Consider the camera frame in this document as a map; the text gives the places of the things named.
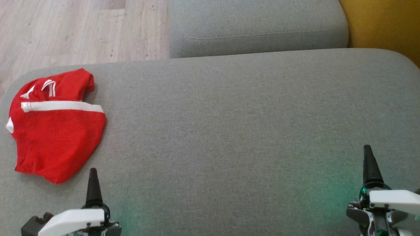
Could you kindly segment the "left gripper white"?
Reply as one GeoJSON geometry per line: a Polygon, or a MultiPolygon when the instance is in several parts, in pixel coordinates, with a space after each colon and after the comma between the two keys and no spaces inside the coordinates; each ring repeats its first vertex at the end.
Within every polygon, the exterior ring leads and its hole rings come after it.
{"type": "Polygon", "coordinates": [[[53,216],[38,232],[39,236],[120,236],[122,226],[111,221],[110,208],[103,203],[96,168],[89,172],[86,205],[53,216]]]}

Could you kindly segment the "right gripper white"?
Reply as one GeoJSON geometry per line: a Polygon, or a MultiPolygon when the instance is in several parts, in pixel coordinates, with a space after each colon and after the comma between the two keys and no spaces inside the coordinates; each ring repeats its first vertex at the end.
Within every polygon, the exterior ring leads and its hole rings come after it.
{"type": "Polygon", "coordinates": [[[384,184],[371,146],[364,145],[363,151],[363,187],[358,200],[347,206],[348,218],[358,224],[360,236],[414,236],[398,224],[409,214],[419,216],[419,194],[391,190],[384,184]]]}

